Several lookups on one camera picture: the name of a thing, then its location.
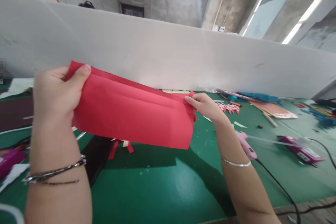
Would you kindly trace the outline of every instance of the red paper strip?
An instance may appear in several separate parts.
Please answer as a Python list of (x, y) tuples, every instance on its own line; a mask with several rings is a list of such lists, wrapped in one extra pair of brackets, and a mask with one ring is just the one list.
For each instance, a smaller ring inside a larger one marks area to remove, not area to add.
[(111, 150), (110, 154), (109, 154), (109, 157), (108, 157), (109, 160), (114, 159), (114, 155), (116, 154), (118, 144), (119, 144), (119, 140), (117, 139), (115, 141), (113, 147), (112, 147), (112, 150)]
[[(65, 80), (82, 65), (72, 61)], [(73, 117), (80, 131), (178, 149), (189, 148), (195, 121), (184, 98), (93, 67)]]
[(128, 149), (128, 152), (129, 152), (130, 154), (134, 151), (134, 149), (133, 149), (133, 147), (132, 147), (132, 145), (131, 145), (131, 142), (128, 142), (127, 149)]

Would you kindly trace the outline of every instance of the white paper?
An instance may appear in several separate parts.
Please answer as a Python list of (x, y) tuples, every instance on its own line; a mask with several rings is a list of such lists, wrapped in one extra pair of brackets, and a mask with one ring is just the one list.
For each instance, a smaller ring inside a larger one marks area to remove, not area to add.
[(126, 140), (122, 140), (122, 141), (123, 141), (122, 146), (127, 147), (128, 146), (128, 141), (126, 141)]
[(244, 125), (241, 125), (240, 123), (238, 123), (238, 122), (234, 122), (234, 124), (236, 124), (236, 125), (238, 125), (239, 127), (242, 127), (242, 128), (247, 128), (247, 127), (245, 127)]
[(29, 88), (34, 86), (34, 78), (15, 78), (12, 80), (7, 92), (0, 94), (0, 99), (12, 95), (18, 95), (26, 92)]

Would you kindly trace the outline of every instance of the power cord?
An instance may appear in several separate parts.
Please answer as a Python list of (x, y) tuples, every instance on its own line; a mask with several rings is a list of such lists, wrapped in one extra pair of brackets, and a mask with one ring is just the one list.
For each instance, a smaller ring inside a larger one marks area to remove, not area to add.
[(335, 162), (334, 162), (334, 160), (333, 160), (333, 158), (332, 158), (332, 156), (331, 156), (329, 150), (327, 149), (327, 147), (326, 147), (323, 143), (321, 143), (320, 141), (317, 141), (317, 140), (315, 140), (315, 139), (313, 139), (313, 138), (309, 138), (309, 139), (310, 139), (310, 140), (313, 140), (313, 141), (315, 141), (315, 142), (318, 142), (320, 145), (322, 145), (322, 146), (325, 148), (325, 151), (328, 153), (328, 156), (329, 156), (329, 158), (330, 158), (330, 161), (331, 161), (332, 165), (334, 166), (334, 168), (335, 168), (335, 170), (336, 170), (336, 164), (335, 164)]
[[(335, 168), (335, 170), (336, 170), (335, 162), (334, 162), (334, 160), (333, 160), (333, 158), (332, 158), (332, 156), (331, 156), (329, 150), (327, 149), (327, 147), (326, 147), (323, 143), (321, 143), (320, 141), (317, 141), (317, 140), (315, 140), (315, 139), (313, 139), (313, 138), (309, 138), (309, 139), (310, 139), (310, 140), (313, 140), (313, 141), (315, 141), (315, 142), (318, 142), (319, 144), (321, 144), (321, 145), (325, 148), (325, 150), (326, 150), (326, 152), (328, 153), (328, 156), (329, 156), (329, 158), (330, 158), (330, 161), (331, 161), (332, 165), (334, 166), (334, 168)], [(306, 213), (308, 213), (308, 212), (311, 212), (311, 211), (314, 211), (314, 210), (317, 210), (317, 209), (326, 209), (326, 208), (331, 208), (331, 207), (336, 207), (336, 201), (333, 202), (333, 203), (327, 204), (327, 205), (323, 205), (323, 206), (309, 207), (309, 209), (307, 209), (307, 210), (305, 210), (305, 211), (302, 211), (302, 212), (299, 212), (299, 213), (300, 213), (300, 214), (306, 214)], [(289, 214), (289, 213), (290, 213), (290, 214), (293, 214), (293, 213), (295, 213), (295, 212), (283, 212), (283, 213), (279, 213), (278, 215), (285, 215), (285, 214)]]
[(291, 203), (294, 205), (295, 208), (295, 212), (290, 212), (290, 213), (294, 213), (296, 214), (296, 218), (297, 218), (297, 224), (301, 224), (301, 217), (300, 217), (300, 212), (298, 210), (297, 205), (295, 204), (294, 200), (292, 199), (292, 197), (288, 194), (288, 192), (285, 190), (285, 188), (280, 184), (280, 182), (272, 175), (272, 173), (264, 166), (264, 164), (259, 160), (256, 159), (256, 161), (268, 172), (268, 174), (275, 180), (275, 182), (283, 189), (283, 191), (287, 194), (289, 200), (291, 201)]
[[(309, 138), (310, 140), (313, 140), (313, 141), (315, 141), (315, 142), (318, 142), (319, 144), (321, 144), (324, 148), (325, 148), (325, 150), (326, 150), (326, 152), (327, 152), (327, 154), (328, 154), (328, 156), (329, 156), (329, 158), (330, 158), (330, 161), (331, 161), (331, 163), (332, 163), (332, 165), (334, 166), (334, 168), (335, 168), (335, 170), (336, 170), (336, 164), (335, 164), (335, 162), (334, 162), (334, 160), (333, 160), (333, 158), (332, 158), (332, 156), (331, 156), (331, 154), (330, 154), (330, 152), (329, 152), (329, 150), (328, 150), (328, 148), (323, 144), (323, 143), (321, 143), (320, 141), (317, 141), (317, 140), (315, 140), (315, 139), (313, 139), (313, 138)], [(314, 210), (318, 210), (318, 209), (326, 209), (326, 208), (331, 208), (331, 207), (335, 207), (336, 206), (336, 201), (335, 202), (333, 202), (333, 203), (330, 203), (330, 204), (327, 204), (327, 205), (323, 205), (323, 206), (314, 206), (314, 207), (309, 207), (309, 209), (307, 209), (307, 210), (305, 210), (305, 211), (299, 211), (298, 210), (298, 208), (297, 208), (297, 206), (296, 206), (296, 204), (295, 204), (295, 202), (293, 201), (293, 199), (290, 197), (290, 195), (288, 194), (288, 192), (282, 187), (282, 185), (279, 183), (279, 181), (277, 181), (276, 179), (275, 179), (275, 177), (271, 174), (271, 172), (263, 165), (263, 163), (259, 160), (259, 159), (256, 159), (256, 161), (268, 172), (268, 174), (275, 180), (275, 182), (284, 190), (284, 192), (287, 194), (287, 196), (289, 197), (289, 199), (290, 199), (290, 201), (291, 201), (291, 203), (294, 205), (294, 208), (295, 208), (295, 212), (293, 212), (293, 211), (289, 211), (289, 212), (282, 212), (282, 213), (277, 213), (277, 215), (286, 215), (286, 214), (296, 214), (297, 215), (297, 223), (300, 223), (301, 222), (301, 219), (300, 219), (300, 214), (306, 214), (306, 213), (309, 213), (309, 212), (311, 212), (311, 211), (314, 211)]]

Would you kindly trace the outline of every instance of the wooden stick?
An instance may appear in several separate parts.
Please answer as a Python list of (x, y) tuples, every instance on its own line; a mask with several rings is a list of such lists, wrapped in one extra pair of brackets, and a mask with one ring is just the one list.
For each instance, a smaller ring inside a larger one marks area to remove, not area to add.
[(278, 125), (275, 123), (275, 121), (273, 121), (273, 119), (267, 115), (265, 112), (263, 112), (263, 115), (271, 122), (271, 124), (273, 124), (274, 127), (277, 127)]

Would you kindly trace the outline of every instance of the silver bangle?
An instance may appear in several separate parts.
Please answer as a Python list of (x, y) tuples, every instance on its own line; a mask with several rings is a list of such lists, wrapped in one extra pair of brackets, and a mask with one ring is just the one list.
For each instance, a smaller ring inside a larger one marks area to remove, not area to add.
[(30, 172), (28, 172), (26, 178), (24, 178), (22, 181), (27, 185), (27, 184), (35, 184), (35, 183), (40, 183), (40, 184), (48, 184), (48, 185), (52, 185), (52, 186), (57, 186), (60, 184), (74, 184), (74, 183), (78, 183), (79, 180), (74, 180), (74, 181), (67, 181), (67, 182), (55, 182), (55, 183), (51, 183), (51, 182), (47, 182), (47, 180), (51, 177), (54, 177), (58, 174), (61, 174), (63, 172), (66, 172), (72, 168), (75, 167), (79, 167), (82, 165), (86, 165), (86, 159), (85, 159), (85, 155), (81, 155), (80, 160), (73, 164), (73, 165), (69, 165), (66, 166), (64, 168), (61, 169), (57, 169), (57, 170), (53, 170), (53, 171), (47, 171), (44, 173), (38, 173), (38, 174), (34, 174), (31, 175)]
[(239, 167), (247, 167), (247, 166), (250, 166), (251, 165), (251, 160), (248, 161), (248, 163), (246, 164), (237, 164), (237, 163), (232, 163), (230, 161), (227, 161), (225, 158), (223, 158), (222, 156), (220, 157), (224, 162), (230, 164), (230, 165), (233, 165), (233, 166), (239, 166)]

